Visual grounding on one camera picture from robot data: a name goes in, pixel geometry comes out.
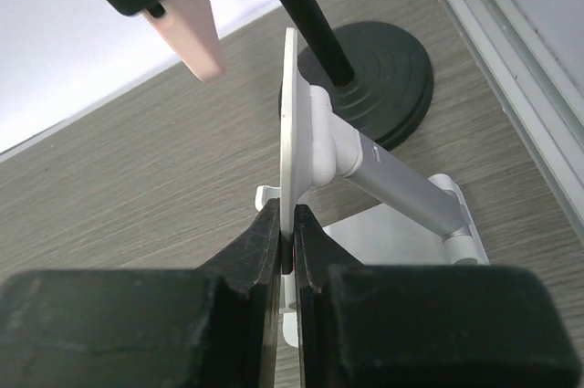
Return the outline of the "black phone stand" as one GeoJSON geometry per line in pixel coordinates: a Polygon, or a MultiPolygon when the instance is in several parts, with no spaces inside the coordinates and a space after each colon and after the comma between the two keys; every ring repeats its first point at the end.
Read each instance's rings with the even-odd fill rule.
{"type": "MultiPolygon", "coordinates": [[[[120,14],[142,14],[161,0],[106,0],[120,14]]],[[[306,48],[299,70],[324,88],[334,112],[385,149],[419,127],[433,97],[433,67],[421,42],[379,21],[332,27],[317,0],[279,0],[306,48]]]]}

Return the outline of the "pink phone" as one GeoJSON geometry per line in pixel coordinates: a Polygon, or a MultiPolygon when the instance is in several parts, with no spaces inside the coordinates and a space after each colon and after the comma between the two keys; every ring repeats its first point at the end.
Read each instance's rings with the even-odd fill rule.
{"type": "Polygon", "coordinates": [[[161,0],[142,15],[200,81],[223,73],[210,0],[161,0]]]}

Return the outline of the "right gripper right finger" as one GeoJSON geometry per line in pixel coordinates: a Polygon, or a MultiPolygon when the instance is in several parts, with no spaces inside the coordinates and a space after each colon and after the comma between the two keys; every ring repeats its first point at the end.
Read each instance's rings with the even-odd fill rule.
{"type": "Polygon", "coordinates": [[[544,284],[508,266],[372,266],[295,211],[306,387],[575,387],[583,369],[544,284]]]}

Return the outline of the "white phone stand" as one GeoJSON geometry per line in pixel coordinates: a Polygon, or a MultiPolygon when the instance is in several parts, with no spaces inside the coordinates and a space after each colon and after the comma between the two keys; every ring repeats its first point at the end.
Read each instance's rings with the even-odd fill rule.
{"type": "Polygon", "coordinates": [[[334,113],[329,94],[299,70],[297,31],[285,34],[279,185],[261,185],[255,206],[280,202],[284,259],[292,259],[294,209],[310,191],[345,178],[378,205],[327,225],[325,233],[365,265],[486,265],[458,184],[425,178],[334,113]]]}

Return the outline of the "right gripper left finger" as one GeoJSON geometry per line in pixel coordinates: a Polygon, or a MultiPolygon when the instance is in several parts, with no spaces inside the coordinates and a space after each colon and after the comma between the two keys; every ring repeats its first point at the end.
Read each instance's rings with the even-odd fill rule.
{"type": "Polygon", "coordinates": [[[32,269],[1,287],[4,387],[270,387],[279,202],[196,268],[32,269]]]}

